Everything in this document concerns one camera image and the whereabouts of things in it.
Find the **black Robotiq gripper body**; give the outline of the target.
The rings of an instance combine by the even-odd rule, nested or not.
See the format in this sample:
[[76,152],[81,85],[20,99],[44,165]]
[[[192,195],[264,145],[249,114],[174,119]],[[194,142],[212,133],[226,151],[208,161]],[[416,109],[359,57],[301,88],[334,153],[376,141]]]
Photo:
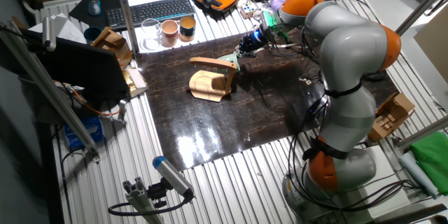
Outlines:
[[245,53],[253,52],[255,56],[256,50],[262,48],[266,43],[267,39],[263,35],[263,29],[258,27],[242,36],[239,42],[239,49]]

